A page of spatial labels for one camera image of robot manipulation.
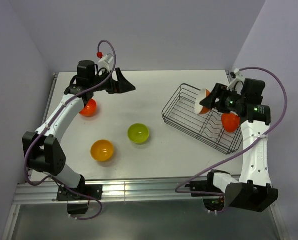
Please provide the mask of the red-orange plastic bowl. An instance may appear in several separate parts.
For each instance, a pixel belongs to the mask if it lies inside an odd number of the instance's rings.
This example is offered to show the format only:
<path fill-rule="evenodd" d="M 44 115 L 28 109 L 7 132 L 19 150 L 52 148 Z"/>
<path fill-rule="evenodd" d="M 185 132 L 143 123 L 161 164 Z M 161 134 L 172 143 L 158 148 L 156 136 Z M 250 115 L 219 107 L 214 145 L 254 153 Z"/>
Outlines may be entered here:
<path fill-rule="evenodd" d="M 223 113 L 221 123 L 226 132 L 233 133 L 240 125 L 240 117 L 234 113 Z"/>

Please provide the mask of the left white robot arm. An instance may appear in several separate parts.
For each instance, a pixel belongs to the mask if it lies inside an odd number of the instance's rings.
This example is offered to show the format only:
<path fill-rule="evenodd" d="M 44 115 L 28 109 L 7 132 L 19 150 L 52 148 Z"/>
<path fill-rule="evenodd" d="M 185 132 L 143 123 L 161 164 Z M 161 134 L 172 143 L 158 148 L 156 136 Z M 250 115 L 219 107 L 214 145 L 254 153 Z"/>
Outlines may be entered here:
<path fill-rule="evenodd" d="M 94 92 L 123 94 L 136 88 L 129 83 L 119 68 L 108 70 L 91 60 L 82 60 L 77 65 L 77 73 L 65 89 L 59 105 L 49 118 L 34 132 L 26 132 L 22 137 L 24 151 L 24 172 L 34 170 L 55 178 L 68 187 L 68 194 L 75 200 L 85 196 L 83 177 L 66 164 L 66 156 L 60 146 L 61 139 L 75 116 L 92 99 Z"/>

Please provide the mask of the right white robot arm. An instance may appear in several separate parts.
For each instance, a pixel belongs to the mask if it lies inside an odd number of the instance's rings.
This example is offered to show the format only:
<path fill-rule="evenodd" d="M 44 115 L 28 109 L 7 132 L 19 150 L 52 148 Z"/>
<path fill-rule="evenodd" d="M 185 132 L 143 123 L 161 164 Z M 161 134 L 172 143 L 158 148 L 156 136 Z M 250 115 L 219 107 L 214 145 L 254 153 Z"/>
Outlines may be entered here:
<path fill-rule="evenodd" d="M 247 78 L 240 93 L 217 83 L 200 105 L 222 114 L 235 113 L 240 119 L 243 138 L 242 171 L 239 180 L 229 173 L 211 170 L 205 189 L 211 195 L 224 194 L 225 206 L 261 213 L 278 198 L 272 187 L 267 164 L 267 131 L 270 107 L 262 104 L 265 82 Z"/>

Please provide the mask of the lime green bowl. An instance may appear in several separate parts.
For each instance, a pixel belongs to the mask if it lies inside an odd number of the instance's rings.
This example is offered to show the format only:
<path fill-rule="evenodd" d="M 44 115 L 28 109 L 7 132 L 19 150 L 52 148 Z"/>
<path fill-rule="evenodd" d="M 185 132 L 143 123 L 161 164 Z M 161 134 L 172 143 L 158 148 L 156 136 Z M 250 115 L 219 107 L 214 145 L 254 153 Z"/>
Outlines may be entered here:
<path fill-rule="evenodd" d="M 129 126 L 127 131 L 128 139 L 134 144 L 144 144 L 148 140 L 149 134 L 149 129 L 142 123 Z"/>

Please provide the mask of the yellow-orange bowl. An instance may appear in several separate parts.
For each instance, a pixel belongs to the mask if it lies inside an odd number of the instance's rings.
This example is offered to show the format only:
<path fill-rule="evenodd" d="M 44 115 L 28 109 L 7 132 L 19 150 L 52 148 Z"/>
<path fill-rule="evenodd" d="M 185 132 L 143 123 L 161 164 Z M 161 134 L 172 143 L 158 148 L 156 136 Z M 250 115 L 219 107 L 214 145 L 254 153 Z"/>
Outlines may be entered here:
<path fill-rule="evenodd" d="M 101 139 L 94 142 L 90 148 L 91 157 L 98 162 L 108 161 L 114 154 L 114 147 L 108 140 Z"/>

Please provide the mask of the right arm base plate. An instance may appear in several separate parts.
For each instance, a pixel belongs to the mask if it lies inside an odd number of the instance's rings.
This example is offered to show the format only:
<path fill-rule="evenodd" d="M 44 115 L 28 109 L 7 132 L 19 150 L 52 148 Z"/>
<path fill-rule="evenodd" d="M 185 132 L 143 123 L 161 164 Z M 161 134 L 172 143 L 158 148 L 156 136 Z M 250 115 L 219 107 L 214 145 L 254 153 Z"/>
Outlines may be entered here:
<path fill-rule="evenodd" d="M 191 181 L 185 185 L 186 188 L 189 188 L 192 193 L 192 197 L 202 197 L 203 206 L 207 211 L 218 213 L 224 210 L 224 197 L 221 190 L 218 188 L 209 185 L 206 180 Z"/>

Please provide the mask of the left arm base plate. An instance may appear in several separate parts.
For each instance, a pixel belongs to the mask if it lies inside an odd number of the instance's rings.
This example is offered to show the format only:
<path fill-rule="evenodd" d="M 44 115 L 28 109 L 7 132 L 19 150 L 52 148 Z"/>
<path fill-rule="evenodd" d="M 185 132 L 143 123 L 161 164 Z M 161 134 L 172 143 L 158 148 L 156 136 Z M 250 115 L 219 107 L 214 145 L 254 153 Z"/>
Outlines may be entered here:
<path fill-rule="evenodd" d="M 101 184 L 85 185 L 77 189 L 59 186 L 56 201 L 68 202 L 67 213 L 71 217 L 84 215 L 89 208 L 90 201 L 95 201 L 100 207 L 96 213 L 96 216 L 98 216 L 103 209 L 102 204 L 99 202 L 102 197 L 102 187 Z"/>

